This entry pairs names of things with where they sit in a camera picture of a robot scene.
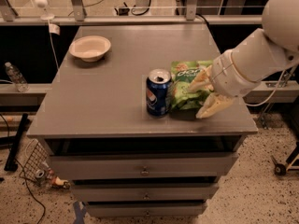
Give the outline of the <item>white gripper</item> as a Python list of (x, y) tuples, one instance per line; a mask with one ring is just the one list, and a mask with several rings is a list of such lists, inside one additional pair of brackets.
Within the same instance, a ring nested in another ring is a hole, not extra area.
[(188, 92), (215, 91), (197, 112), (198, 119), (209, 118), (226, 109), (233, 104), (234, 99), (230, 97), (244, 97), (260, 84), (260, 81), (248, 80), (238, 70), (232, 55), (231, 49), (226, 50), (213, 60), (211, 67), (203, 68), (190, 83)]

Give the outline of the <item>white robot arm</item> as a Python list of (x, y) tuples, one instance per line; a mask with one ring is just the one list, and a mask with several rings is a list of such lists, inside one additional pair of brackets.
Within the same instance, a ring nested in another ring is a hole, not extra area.
[(213, 116), (244, 97), (263, 79), (298, 64), (299, 0), (268, 0), (262, 26), (233, 49), (215, 58), (188, 87), (212, 89), (196, 117)]

